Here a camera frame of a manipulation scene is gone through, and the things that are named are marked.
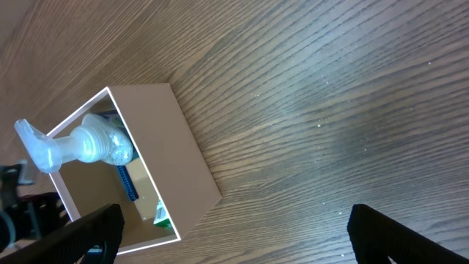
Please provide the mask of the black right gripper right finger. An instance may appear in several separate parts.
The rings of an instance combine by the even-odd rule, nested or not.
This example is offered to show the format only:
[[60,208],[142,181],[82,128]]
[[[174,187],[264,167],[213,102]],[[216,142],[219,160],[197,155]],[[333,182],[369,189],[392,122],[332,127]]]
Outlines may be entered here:
[[347,231],[359,264],[468,264],[467,258],[365,204],[353,205]]

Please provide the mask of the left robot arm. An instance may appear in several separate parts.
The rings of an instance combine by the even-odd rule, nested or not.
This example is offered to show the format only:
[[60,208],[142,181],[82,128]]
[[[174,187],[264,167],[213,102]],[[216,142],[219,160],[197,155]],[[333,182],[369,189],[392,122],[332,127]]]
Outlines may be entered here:
[[17,241],[39,240],[64,227],[70,217],[60,196],[46,192],[21,196],[21,186],[35,184],[35,175],[26,160],[1,166],[1,250]]

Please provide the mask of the green soap bar packet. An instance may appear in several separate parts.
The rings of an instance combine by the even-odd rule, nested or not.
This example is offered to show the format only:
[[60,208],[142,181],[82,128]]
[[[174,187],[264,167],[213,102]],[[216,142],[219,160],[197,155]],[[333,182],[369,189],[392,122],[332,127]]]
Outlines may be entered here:
[[156,227],[162,227],[164,229],[172,228],[171,220],[169,219],[166,208],[161,200],[157,203],[153,224]]

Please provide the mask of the clear pump soap bottle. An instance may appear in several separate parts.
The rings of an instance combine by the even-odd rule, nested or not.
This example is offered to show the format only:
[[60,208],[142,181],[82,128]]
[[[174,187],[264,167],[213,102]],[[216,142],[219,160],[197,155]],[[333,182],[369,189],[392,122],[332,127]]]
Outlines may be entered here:
[[133,160],[133,143],[117,126],[98,114],[86,114],[68,136],[53,139],[25,119],[15,129],[36,167],[44,173],[58,172],[62,164],[103,161],[124,166]]

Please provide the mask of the blue disposable razor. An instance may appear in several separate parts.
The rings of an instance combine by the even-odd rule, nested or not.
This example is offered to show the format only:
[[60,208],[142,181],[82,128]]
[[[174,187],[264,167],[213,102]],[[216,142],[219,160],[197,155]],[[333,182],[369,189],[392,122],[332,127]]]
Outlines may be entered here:
[[128,199],[131,202],[135,202],[139,198],[139,195],[137,193],[135,186],[133,185],[133,182],[131,180],[128,170],[126,169],[125,166],[116,166],[116,169],[117,169],[119,178],[123,184],[124,190],[128,196]]

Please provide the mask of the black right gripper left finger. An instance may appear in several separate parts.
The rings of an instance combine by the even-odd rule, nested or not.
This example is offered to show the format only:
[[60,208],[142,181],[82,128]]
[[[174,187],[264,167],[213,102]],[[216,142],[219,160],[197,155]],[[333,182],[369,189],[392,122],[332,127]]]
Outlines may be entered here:
[[1,264],[113,264],[125,221],[118,204],[102,208],[1,258]]

